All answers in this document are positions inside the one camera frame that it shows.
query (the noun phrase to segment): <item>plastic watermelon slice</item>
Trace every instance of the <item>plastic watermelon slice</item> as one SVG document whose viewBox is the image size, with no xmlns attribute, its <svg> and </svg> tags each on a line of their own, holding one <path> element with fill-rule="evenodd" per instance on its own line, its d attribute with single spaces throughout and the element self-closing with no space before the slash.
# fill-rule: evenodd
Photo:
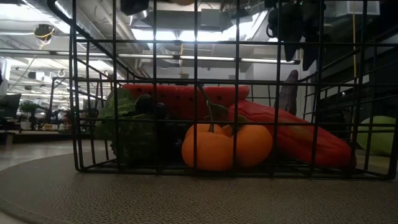
<svg viewBox="0 0 398 224">
<path fill-rule="evenodd" d="M 154 92 L 153 85 L 123 85 L 124 89 L 131 92 L 134 99 L 141 94 L 152 95 Z M 167 112 L 175 119 L 189 119 L 195 118 L 194 105 L 194 88 L 193 86 L 168 86 L 157 85 L 157 101 L 163 102 L 167 107 Z M 228 86 L 208 86 L 205 87 L 206 94 L 211 102 L 223 105 L 226 108 L 235 102 L 235 87 Z M 248 86 L 240 86 L 238 88 L 239 100 L 244 100 L 249 94 Z M 198 119 L 204 120 L 208 116 L 208 108 L 205 103 L 205 98 L 198 93 Z"/>
<path fill-rule="evenodd" d="M 274 122 L 275 108 L 259 105 L 246 100 L 239 101 L 238 114 L 250 121 Z M 228 119 L 233 120 L 234 105 L 229 107 Z M 279 110 L 279 123 L 308 123 L 284 110 Z M 274 135 L 274 126 L 266 128 Z M 278 126 L 278 150 L 284 155 L 311 163 L 313 126 Z M 315 165 L 320 167 L 349 168 L 350 146 L 328 131 L 318 128 Z"/>
</svg>

